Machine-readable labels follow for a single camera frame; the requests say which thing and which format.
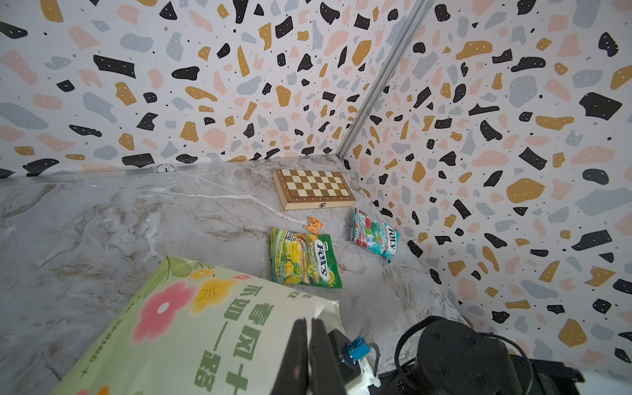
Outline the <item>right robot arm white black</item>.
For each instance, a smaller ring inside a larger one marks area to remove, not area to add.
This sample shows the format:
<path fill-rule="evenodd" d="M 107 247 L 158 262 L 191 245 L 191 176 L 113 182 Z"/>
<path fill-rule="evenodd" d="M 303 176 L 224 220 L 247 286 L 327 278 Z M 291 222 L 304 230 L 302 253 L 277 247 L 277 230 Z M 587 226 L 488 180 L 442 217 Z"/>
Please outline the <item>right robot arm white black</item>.
<path fill-rule="evenodd" d="M 585 382 L 579 370 L 531 360 L 505 337 L 439 316 L 402 335 L 394 362 L 373 394 L 578 394 Z"/>

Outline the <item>teal mint candy packet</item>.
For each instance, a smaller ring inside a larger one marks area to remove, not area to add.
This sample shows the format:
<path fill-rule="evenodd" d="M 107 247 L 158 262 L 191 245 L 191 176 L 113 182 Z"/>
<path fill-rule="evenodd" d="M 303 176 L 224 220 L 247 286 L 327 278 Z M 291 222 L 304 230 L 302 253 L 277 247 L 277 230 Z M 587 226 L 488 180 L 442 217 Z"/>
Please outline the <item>teal mint candy packet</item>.
<path fill-rule="evenodd" d="M 400 234 L 391 225 L 356 208 L 352 217 L 351 241 L 365 250 L 383 257 L 387 263 L 397 253 Z"/>

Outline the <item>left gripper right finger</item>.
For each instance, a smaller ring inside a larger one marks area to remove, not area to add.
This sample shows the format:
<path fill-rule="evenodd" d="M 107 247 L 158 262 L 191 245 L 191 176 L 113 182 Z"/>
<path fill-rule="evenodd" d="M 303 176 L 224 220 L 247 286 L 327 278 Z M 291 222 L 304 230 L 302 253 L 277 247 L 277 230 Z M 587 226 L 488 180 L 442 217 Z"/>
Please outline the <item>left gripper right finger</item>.
<path fill-rule="evenodd" d="M 347 393 L 328 333 L 321 319 L 311 321 L 309 364 L 311 368 L 309 386 L 312 394 L 345 395 Z"/>

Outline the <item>green lemon candy packet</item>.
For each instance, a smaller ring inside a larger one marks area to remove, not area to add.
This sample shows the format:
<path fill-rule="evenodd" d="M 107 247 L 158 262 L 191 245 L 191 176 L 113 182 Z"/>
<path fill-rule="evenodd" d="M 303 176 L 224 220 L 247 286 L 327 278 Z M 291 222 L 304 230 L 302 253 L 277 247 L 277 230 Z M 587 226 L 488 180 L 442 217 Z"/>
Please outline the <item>green lemon candy packet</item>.
<path fill-rule="evenodd" d="M 342 289 L 330 235 L 272 228 L 270 247 L 274 282 Z"/>

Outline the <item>white paper gift bag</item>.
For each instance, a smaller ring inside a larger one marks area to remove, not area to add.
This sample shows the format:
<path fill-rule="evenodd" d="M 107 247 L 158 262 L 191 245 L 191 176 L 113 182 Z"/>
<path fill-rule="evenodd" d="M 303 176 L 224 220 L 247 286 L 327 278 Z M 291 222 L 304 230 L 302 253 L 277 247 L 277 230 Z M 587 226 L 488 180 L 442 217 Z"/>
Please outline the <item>white paper gift bag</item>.
<path fill-rule="evenodd" d="M 342 325 L 337 301 L 170 256 L 55 392 L 269 394 L 298 319 Z"/>

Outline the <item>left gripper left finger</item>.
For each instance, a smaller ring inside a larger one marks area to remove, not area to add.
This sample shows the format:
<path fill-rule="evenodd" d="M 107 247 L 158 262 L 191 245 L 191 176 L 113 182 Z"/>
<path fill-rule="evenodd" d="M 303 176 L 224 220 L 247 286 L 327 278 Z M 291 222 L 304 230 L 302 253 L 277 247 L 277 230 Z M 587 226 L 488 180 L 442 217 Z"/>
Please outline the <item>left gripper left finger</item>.
<path fill-rule="evenodd" d="M 271 395 L 306 395 L 309 384 L 307 323 L 294 322 Z"/>

